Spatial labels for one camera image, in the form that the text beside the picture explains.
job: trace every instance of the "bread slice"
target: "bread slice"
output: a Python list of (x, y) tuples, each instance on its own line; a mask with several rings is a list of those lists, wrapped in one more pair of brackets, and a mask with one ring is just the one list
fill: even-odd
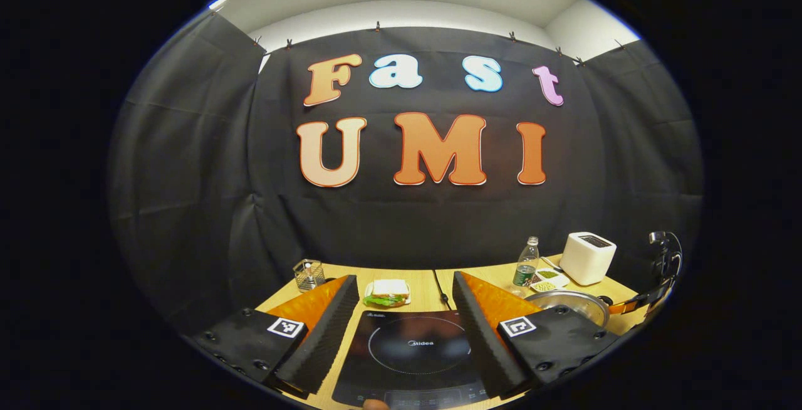
[(406, 280), (389, 279), (373, 280), (373, 292), (370, 295), (378, 298), (409, 297), (409, 286)]

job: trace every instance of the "water bottle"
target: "water bottle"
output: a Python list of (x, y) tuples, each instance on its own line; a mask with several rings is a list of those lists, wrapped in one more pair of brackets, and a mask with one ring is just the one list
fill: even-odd
[(527, 242), (521, 256), (518, 257), (518, 264), (515, 267), (513, 276), (513, 294), (520, 298), (525, 298), (529, 293), (527, 288), (532, 283), (535, 270), (538, 269), (538, 262), (541, 253), (538, 251), (538, 239), (531, 236)]

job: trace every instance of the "black cable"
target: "black cable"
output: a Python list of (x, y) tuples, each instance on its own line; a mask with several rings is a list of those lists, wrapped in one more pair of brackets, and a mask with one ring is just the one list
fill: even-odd
[(435, 274), (435, 282), (437, 283), (437, 289), (440, 292), (440, 299), (444, 304), (446, 304), (447, 307), (449, 307), (449, 310), (452, 309), (449, 305), (449, 296), (447, 296), (446, 293), (443, 292), (443, 288), (440, 287), (440, 281), (437, 279), (437, 271), (432, 270), (432, 273)]

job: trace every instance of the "cooking pot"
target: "cooking pot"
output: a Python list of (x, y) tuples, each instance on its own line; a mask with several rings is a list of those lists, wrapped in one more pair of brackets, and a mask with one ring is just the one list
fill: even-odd
[(551, 290), (537, 293), (526, 298), (533, 304), (546, 310), (557, 305), (565, 305), (585, 318), (590, 319), (599, 327), (607, 325), (610, 320), (609, 304), (613, 301), (607, 296), (593, 296), (589, 293), (572, 290)]

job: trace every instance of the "pink letter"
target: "pink letter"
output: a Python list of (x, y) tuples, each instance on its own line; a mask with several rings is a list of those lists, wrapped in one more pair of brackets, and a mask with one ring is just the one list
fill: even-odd
[(549, 67), (545, 65), (537, 67), (532, 69), (532, 73), (535, 73), (535, 76), (541, 81), (541, 89), (545, 98), (553, 105), (562, 105), (562, 97), (557, 95), (554, 90), (554, 85), (559, 81), (556, 76), (549, 72)]

